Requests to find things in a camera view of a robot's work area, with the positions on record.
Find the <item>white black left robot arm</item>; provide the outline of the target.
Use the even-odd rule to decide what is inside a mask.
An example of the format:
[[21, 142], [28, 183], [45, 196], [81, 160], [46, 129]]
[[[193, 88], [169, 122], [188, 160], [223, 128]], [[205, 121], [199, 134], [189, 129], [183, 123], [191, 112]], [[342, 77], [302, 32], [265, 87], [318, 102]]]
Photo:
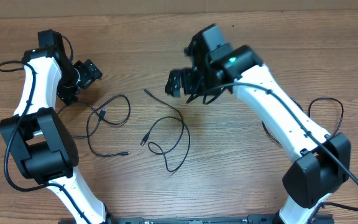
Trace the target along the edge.
[[73, 63], [65, 53], [66, 37], [54, 30], [38, 33], [39, 47], [27, 50], [19, 61], [25, 71], [21, 100], [10, 118], [1, 120], [0, 133], [7, 148], [4, 175], [18, 190], [8, 171], [13, 157], [22, 176], [37, 186], [27, 191], [50, 189], [73, 215], [74, 223], [113, 223], [79, 172], [79, 156], [73, 137], [55, 111], [57, 98], [66, 105], [77, 99], [81, 89], [102, 77], [91, 60]]

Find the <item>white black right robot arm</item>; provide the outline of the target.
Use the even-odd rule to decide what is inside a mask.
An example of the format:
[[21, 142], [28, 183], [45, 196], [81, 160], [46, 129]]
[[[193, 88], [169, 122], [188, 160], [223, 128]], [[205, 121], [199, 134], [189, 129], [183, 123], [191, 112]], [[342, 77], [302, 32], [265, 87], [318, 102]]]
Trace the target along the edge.
[[192, 67], [170, 72], [165, 92], [193, 100], [229, 90], [246, 103], [284, 148], [292, 165], [283, 176], [288, 193], [276, 223], [316, 223], [317, 209], [349, 178], [351, 144], [329, 134], [281, 89], [268, 66], [247, 45], [233, 49], [216, 24], [195, 34], [184, 49]]

